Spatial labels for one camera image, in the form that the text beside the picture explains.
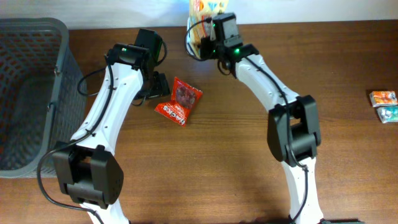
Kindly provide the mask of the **red snack packet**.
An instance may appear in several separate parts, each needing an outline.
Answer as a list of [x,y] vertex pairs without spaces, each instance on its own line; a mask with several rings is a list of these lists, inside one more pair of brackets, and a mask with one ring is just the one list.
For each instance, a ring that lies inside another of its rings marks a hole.
[[185,127],[192,109],[197,105],[202,95],[201,90],[175,77],[170,101],[159,103],[155,111]]

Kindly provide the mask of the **yellow chip bag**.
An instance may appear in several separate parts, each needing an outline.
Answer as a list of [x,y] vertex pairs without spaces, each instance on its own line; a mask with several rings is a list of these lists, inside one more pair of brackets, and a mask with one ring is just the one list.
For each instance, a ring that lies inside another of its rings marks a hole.
[[222,14],[226,11],[229,0],[189,0],[189,18],[187,28],[190,29],[190,43],[197,48],[200,56],[200,41],[210,35],[211,25],[205,19]]

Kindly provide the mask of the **orange small box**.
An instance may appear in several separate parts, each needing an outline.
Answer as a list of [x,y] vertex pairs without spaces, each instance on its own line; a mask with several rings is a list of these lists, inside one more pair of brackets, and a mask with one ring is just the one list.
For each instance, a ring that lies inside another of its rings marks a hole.
[[395,91],[372,91],[369,97],[373,107],[397,105]]

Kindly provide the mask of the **teal tissue pack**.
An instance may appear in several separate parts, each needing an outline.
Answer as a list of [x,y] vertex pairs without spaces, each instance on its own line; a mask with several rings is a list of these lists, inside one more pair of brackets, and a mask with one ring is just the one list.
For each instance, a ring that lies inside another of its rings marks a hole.
[[398,113],[397,106],[380,107],[376,111],[382,123],[397,122],[397,113]]

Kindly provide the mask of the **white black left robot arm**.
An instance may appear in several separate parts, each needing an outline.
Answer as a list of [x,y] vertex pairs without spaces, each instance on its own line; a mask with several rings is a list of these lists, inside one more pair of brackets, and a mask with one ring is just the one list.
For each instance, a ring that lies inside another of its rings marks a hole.
[[119,201],[124,173],[114,157],[116,140],[135,97],[149,97],[161,50],[164,42],[115,44],[104,56],[104,81],[84,122],[69,143],[50,152],[70,208],[88,213],[93,223],[129,223]]

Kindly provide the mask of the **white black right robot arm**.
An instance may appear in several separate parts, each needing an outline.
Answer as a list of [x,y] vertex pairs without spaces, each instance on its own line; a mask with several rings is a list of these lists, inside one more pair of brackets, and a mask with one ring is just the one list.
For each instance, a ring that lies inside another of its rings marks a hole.
[[315,99],[292,91],[270,70],[255,46],[244,44],[235,14],[218,14],[205,22],[211,31],[201,39],[200,58],[215,59],[220,71],[245,84],[268,113],[267,144],[285,172],[289,222],[323,222],[315,181],[321,143]]

